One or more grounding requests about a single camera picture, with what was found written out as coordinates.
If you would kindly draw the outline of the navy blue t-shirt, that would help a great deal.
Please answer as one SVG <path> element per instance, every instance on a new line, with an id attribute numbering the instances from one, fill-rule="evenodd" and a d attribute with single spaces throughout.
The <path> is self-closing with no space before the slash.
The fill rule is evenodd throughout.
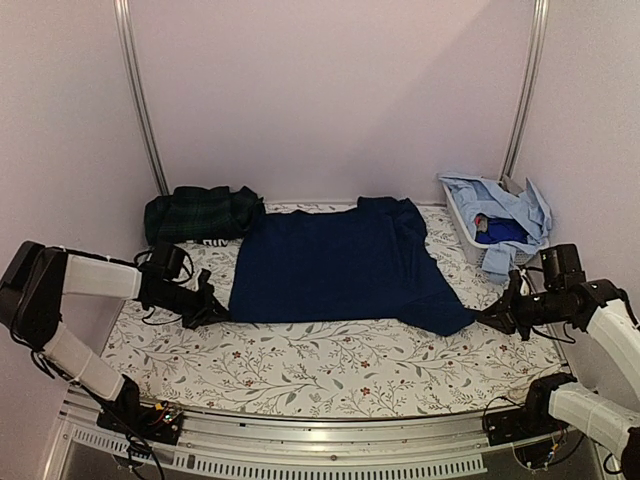
<path id="1" fill-rule="evenodd" d="M 238 323 L 397 319 L 450 336 L 474 321 L 428 253 L 416 205 L 358 199 L 332 213 L 261 215 L 241 243 L 229 310 Z"/>

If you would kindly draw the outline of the right robot arm white sleeves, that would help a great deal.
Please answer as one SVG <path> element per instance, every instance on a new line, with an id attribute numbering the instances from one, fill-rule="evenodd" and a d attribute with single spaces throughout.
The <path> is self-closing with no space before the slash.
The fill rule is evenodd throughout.
<path id="1" fill-rule="evenodd" d="M 588 281 L 577 247 L 561 244 L 540 252 L 545 285 L 542 320 L 568 322 L 609 356 L 639 393 L 639 322 L 626 292 L 606 279 Z M 606 448 L 626 479 L 639 477 L 639 413 L 569 380 L 548 388 L 546 414 Z"/>

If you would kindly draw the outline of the robot arm white sleeves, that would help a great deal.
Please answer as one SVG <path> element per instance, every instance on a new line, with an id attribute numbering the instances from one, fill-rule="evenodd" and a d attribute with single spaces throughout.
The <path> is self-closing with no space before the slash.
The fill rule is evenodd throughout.
<path id="1" fill-rule="evenodd" d="M 145 311 L 174 313 L 171 282 L 186 287 L 177 279 L 185 258 L 171 245 L 134 263 L 27 240 L 1 276 L 1 324 L 48 374 L 113 401 L 125 375 L 97 348 L 106 343 L 117 308 L 133 301 Z"/>
<path id="2" fill-rule="evenodd" d="M 561 244 L 540 252 L 545 285 L 542 320 L 568 322 L 609 356 L 639 393 L 639 322 L 626 292 L 606 279 L 588 281 L 577 247 Z M 639 413 L 569 380 L 548 388 L 546 414 L 606 448 L 626 479 L 639 477 Z"/>

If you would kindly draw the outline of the left robot arm white sleeves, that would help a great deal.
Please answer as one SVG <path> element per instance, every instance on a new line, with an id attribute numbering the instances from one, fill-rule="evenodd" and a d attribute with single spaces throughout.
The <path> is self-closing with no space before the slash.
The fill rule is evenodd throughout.
<path id="1" fill-rule="evenodd" d="M 113 401 L 125 375 L 97 348 L 106 343 L 117 308 L 133 301 L 145 311 L 174 313 L 171 282 L 186 287 L 177 279 L 185 258 L 171 245 L 134 263 L 27 240 L 1 276 L 1 324 L 48 374 Z"/>

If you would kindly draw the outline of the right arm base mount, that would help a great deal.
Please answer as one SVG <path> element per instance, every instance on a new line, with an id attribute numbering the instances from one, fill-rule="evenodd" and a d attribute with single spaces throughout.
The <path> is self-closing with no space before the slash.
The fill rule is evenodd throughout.
<path id="1" fill-rule="evenodd" d="M 514 449 L 513 454 L 522 467 L 532 472 L 547 470 L 567 461 L 582 446 L 585 436 L 581 434 L 575 445 L 559 457 L 558 452 L 569 437 L 569 424 L 556 420 L 548 410 L 551 393 L 560 386 L 576 382 L 577 379 L 569 373 L 555 373 L 534 380 L 523 404 L 516 404 L 504 396 L 492 399 L 483 410 L 481 420 L 489 444 L 497 446 L 559 433 L 556 440 L 548 442 L 545 450 L 525 446 Z"/>

